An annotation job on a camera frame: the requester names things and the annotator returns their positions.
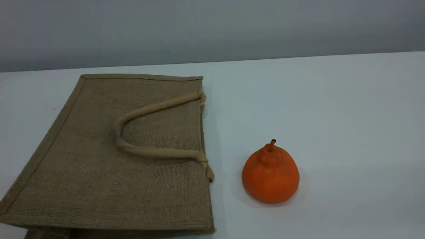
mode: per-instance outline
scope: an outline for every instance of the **beige handle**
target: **beige handle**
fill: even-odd
[[[141,147],[132,145],[122,138],[122,128],[128,121],[146,114],[153,113],[155,111],[171,108],[176,105],[181,105],[183,103],[197,99],[201,99],[201,101],[205,100],[205,95],[202,91],[187,94],[182,97],[167,100],[161,103],[148,105],[124,114],[123,116],[119,117],[113,125],[115,146],[122,149],[124,152],[150,158],[194,159],[202,164],[202,166],[205,168],[208,180],[212,182],[214,180],[214,173],[211,167],[208,165],[207,157],[202,150]]]

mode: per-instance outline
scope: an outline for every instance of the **jute bag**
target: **jute bag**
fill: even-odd
[[[82,75],[0,222],[28,239],[213,233],[204,100],[202,77]]]

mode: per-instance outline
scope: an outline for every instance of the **white surface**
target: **white surface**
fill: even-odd
[[[89,73],[205,77],[217,232],[201,238],[425,236],[425,52],[1,73],[0,195]],[[247,157],[272,138],[301,173],[286,205],[241,185]]]

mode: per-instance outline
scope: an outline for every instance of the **wall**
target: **wall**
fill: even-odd
[[[423,0],[0,1],[0,71],[425,50]]]

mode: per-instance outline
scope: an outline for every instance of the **fruit stem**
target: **fruit stem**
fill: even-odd
[[[273,145],[275,145],[275,143],[276,143],[276,140],[275,139],[272,139],[271,141],[270,141],[270,144],[269,144],[269,152],[272,152],[273,151]]]

